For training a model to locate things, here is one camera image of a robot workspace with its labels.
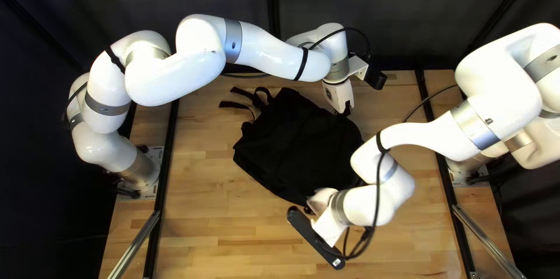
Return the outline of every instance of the black curtain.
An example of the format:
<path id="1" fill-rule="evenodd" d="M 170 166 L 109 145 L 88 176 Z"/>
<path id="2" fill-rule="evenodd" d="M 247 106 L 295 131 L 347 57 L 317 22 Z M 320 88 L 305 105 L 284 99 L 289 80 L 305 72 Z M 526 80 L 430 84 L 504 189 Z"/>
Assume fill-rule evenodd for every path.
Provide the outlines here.
<path id="1" fill-rule="evenodd" d="M 377 68 L 451 69 L 501 2 L 280 0 L 281 37 L 338 22 L 368 35 Z M 560 0 L 519 0 L 486 41 L 538 22 L 559 26 L 559 7 Z M 100 168 L 79 160 L 69 134 L 58 123 L 71 83 L 89 71 L 106 46 L 131 32 L 150 29 L 174 46 L 176 26 L 189 14 L 217 15 L 268 29 L 267 1 L 2 0 L 1 12 L 7 179 L 0 194 L 7 222 L 0 238 L 0 272 L 20 278 L 96 277 L 114 196 L 110 179 Z M 360 38 L 348 37 L 349 48 L 360 51 Z M 548 179 L 542 179 L 541 188 L 547 187 Z M 504 215 L 521 217 L 508 209 L 506 198 L 522 197 L 535 188 L 510 188 L 505 183 Z M 508 221 L 504 219 L 510 234 Z M 526 222 L 516 220 L 518 225 Z M 547 232 L 550 238 L 536 243 L 557 243 L 559 232 Z M 523 248 L 517 247 L 522 246 L 512 237 L 510 241 L 521 256 Z M 523 264 L 517 257 L 516 262 Z M 531 265 L 535 264 L 525 263 L 522 270 Z"/>

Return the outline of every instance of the silver joint ring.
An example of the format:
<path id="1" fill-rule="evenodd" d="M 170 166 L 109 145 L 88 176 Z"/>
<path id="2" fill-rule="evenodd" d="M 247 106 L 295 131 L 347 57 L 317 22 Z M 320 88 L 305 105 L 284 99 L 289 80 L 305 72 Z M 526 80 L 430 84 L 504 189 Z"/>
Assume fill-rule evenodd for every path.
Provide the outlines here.
<path id="1" fill-rule="evenodd" d="M 74 127 L 80 124 L 81 122 L 83 122 L 83 117 L 82 117 L 82 113 L 80 112 L 75 114 L 72 118 L 70 118 L 70 120 L 68 121 L 68 123 L 70 124 L 70 132 L 72 132 Z"/>
<path id="2" fill-rule="evenodd" d="M 127 55 L 127 59 L 124 61 L 125 68 L 140 54 L 143 58 L 150 57 L 162 60 L 169 57 L 169 54 L 165 50 L 156 47 L 134 49 Z"/>
<path id="3" fill-rule="evenodd" d="M 121 106 L 109 106 L 102 103 L 97 102 L 93 99 L 92 96 L 86 91 L 86 104 L 91 108 L 91 110 L 95 111 L 98 114 L 102 114 L 105 116 L 119 116 L 128 111 L 130 108 L 130 101 L 127 104 Z"/>
<path id="4" fill-rule="evenodd" d="M 238 20 L 224 19 L 224 21 L 226 21 L 226 45 L 223 46 L 223 50 L 226 53 L 226 62 L 233 64 L 242 50 L 242 24 Z"/>
<path id="5" fill-rule="evenodd" d="M 492 119 L 482 120 L 477 112 L 473 110 L 469 101 L 453 107 L 451 114 L 455 122 L 465 136 L 479 149 L 484 150 L 487 147 L 500 141 L 498 137 L 490 130 L 488 124 L 493 123 Z"/>
<path id="6" fill-rule="evenodd" d="M 349 189 L 341 190 L 337 192 L 332 198 L 332 215 L 338 219 L 340 222 L 346 225 L 353 225 L 344 213 L 344 198 L 348 193 Z"/>
<path id="7" fill-rule="evenodd" d="M 523 70 L 525 70 L 536 83 L 558 67 L 560 67 L 560 45 L 556 45 L 545 51 L 542 55 L 535 58 L 535 60 L 529 62 Z"/>

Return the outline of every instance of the metal mounting plate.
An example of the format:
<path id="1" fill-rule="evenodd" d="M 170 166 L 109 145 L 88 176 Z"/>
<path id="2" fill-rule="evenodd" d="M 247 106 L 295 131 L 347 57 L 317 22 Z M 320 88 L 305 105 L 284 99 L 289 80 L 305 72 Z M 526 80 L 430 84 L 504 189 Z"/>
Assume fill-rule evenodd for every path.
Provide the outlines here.
<path id="1" fill-rule="evenodd" d="M 157 175 L 160 174 L 160 167 L 161 167 L 161 160 L 164 156 L 164 146 L 154 146 L 154 147 L 148 147 L 148 152 L 146 152 L 146 156 L 150 159 L 150 161 L 153 162 L 154 164 L 154 171 L 157 172 Z M 120 195 L 118 194 L 116 196 L 117 200 L 122 200 L 122 201 L 128 201 L 128 200 L 149 200 L 149 199 L 156 199 L 156 193 L 158 192 L 158 183 L 159 183 L 159 179 L 156 180 L 150 187 L 144 189 L 144 190 L 139 190 L 140 192 L 140 197 L 133 199 L 130 196 L 125 196 L 125 195 Z M 122 189 L 126 189 L 126 190 L 132 190 L 131 188 L 129 188 L 127 186 L 127 182 L 122 181 L 118 184 L 117 186 L 118 188 L 122 188 Z"/>

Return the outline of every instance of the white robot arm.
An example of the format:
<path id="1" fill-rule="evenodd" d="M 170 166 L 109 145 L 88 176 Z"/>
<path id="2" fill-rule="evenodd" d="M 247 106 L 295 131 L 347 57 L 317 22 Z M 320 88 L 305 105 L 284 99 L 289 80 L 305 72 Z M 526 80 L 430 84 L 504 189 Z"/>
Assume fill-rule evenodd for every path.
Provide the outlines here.
<path id="1" fill-rule="evenodd" d="M 156 32 L 130 34 L 111 45 L 109 52 L 118 59 L 104 51 L 72 86 L 70 96 L 87 81 L 87 89 L 66 111 L 76 151 L 83 161 L 118 173 L 134 189 L 144 189 L 157 176 L 144 155 L 116 132 L 131 101 L 144 106 L 171 102 L 213 81 L 227 62 L 281 78 L 319 81 L 331 70 L 333 55 L 346 57 L 346 36 L 338 37 L 342 40 L 331 48 L 308 51 L 255 25 L 201 14 L 185 17 L 178 25 L 173 55 Z"/>
<path id="2" fill-rule="evenodd" d="M 388 154 L 376 181 L 382 151 L 414 144 L 463 161 L 508 138 L 532 122 L 543 106 L 539 88 L 524 68 L 559 43 L 559 29 L 539 24 L 475 50 L 455 71 L 467 100 L 430 123 L 390 126 L 359 147 L 352 155 L 352 168 L 368 184 L 381 184 L 377 225 L 389 222 L 414 190 L 412 177 Z M 375 199 L 374 185 L 320 190 L 308 201 L 320 215 L 312 228 L 332 247 L 348 225 L 373 225 Z"/>

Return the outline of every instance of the wooden table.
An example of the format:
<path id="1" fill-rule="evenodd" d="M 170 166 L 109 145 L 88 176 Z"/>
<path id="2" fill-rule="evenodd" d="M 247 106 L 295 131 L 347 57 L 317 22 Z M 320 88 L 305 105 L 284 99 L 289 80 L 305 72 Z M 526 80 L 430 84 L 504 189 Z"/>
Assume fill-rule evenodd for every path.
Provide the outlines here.
<path id="1" fill-rule="evenodd" d="M 400 122 L 420 101 L 412 71 L 386 72 L 388 81 L 376 91 L 352 80 L 355 109 L 349 117 L 368 139 Z M 454 82 L 451 70 L 426 72 L 430 93 Z M 376 231 L 361 257 L 335 271 L 286 221 L 290 203 L 274 196 L 232 160 L 232 146 L 241 137 L 246 110 L 219 109 L 221 100 L 250 104 L 229 93 L 237 86 L 265 86 L 275 95 L 281 87 L 299 91 L 332 111 L 321 83 L 268 77 L 219 77 L 180 101 L 172 166 L 156 266 L 156 278 L 464 278 L 450 213 L 441 186 L 435 154 L 417 146 L 401 146 L 391 154 L 416 179 L 414 196 L 393 220 Z M 436 116 L 461 101 L 457 89 L 432 100 Z M 131 141 L 163 145 L 169 105 L 139 107 Z M 424 122 L 420 109 L 410 121 Z M 456 188 L 459 203 L 496 244 L 511 255 L 489 188 Z M 153 211 L 152 200 L 118 201 L 105 248 L 100 278 L 106 278 Z M 350 245 L 360 228 L 352 228 Z M 469 237 L 469 242 L 476 241 Z M 125 278 L 142 278 L 146 243 Z M 477 271 L 502 273 L 482 248 L 472 245 Z"/>

